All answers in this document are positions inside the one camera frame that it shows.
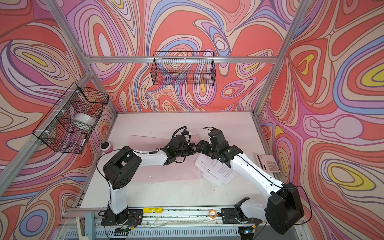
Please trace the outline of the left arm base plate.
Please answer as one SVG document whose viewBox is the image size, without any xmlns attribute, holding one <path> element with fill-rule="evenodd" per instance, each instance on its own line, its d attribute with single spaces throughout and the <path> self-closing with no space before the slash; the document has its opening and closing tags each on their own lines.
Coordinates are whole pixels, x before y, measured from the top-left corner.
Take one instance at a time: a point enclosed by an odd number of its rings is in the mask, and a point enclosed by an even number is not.
<svg viewBox="0 0 384 240">
<path fill-rule="evenodd" d="M 131 226 L 137 227 L 142 224 L 143 210 L 128 209 L 119 214 L 114 214 L 111 209 L 100 211 L 99 217 L 102 218 L 102 226 Z"/>
</svg>

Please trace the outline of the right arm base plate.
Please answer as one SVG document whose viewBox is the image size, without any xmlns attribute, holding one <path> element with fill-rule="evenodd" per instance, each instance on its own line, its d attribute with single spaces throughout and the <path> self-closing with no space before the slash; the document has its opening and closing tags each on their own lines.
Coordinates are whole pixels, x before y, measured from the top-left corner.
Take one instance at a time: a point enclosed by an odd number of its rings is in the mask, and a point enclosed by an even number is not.
<svg viewBox="0 0 384 240">
<path fill-rule="evenodd" d="M 233 208 L 222 208 L 221 212 L 218 212 L 217 215 L 222 218 L 224 224 L 254 224 L 258 226 L 263 222 L 262 220 L 248 218 L 241 210 L 243 203 L 249 199 L 249 197 L 243 198 L 237 202 Z"/>
</svg>

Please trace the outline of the printed paper sheet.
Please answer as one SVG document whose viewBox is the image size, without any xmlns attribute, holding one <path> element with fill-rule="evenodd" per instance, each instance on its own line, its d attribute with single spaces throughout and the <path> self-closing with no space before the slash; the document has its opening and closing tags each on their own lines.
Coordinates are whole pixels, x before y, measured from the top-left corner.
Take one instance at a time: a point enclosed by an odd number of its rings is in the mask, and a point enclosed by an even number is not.
<svg viewBox="0 0 384 240">
<path fill-rule="evenodd" d="M 219 160 L 199 154 L 196 167 L 201 171 L 201 176 L 217 186 L 227 186 L 238 174 L 226 164 L 222 164 Z"/>
</svg>

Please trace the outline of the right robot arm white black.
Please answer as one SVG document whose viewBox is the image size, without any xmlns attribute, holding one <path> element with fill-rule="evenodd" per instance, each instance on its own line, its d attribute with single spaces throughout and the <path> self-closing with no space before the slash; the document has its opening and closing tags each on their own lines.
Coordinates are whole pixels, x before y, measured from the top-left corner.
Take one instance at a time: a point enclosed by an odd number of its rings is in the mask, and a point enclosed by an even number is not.
<svg viewBox="0 0 384 240">
<path fill-rule="evenodd" d="M 221 130 L 213 128 L 209 141 L 201 140 L 197 152 L 218 160 L 242 175 L 265 199 L 254 204 L 250 199 L 240 203 L 240 212 L 246 218 L 265 219 L 279 234 L 285 234 L 305 216 L 298 187 L 284 184 L 254 164 L 239 147 L 229 145 Z"/>
</svg>

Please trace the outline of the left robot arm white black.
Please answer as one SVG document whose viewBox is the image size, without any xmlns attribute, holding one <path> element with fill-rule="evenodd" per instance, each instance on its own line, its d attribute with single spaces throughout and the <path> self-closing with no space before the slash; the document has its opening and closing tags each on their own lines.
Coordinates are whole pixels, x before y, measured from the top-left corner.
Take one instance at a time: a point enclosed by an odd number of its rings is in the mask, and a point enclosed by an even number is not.
<svg viewBox="0 0 384 240">
<path fill-rule="evenodd" d="M 134 150 L 129 146 L 120 149 L 103 166 L 104 178 L 109 184 L 110 201 L 105 211 L 99 212 L 102 226 L 124 225 L 129 218 L 133 226 L 141 224 L 138 213 L 131 214 L 126 197 L 126 186 L 140 167 L 180 164 L 177 158 L 186 159 L 198 151 L 198 144 L 191 142 L 192 135 L 186 126 L 177 129 L 171 140 L 153 151 Z"/>
</svg>

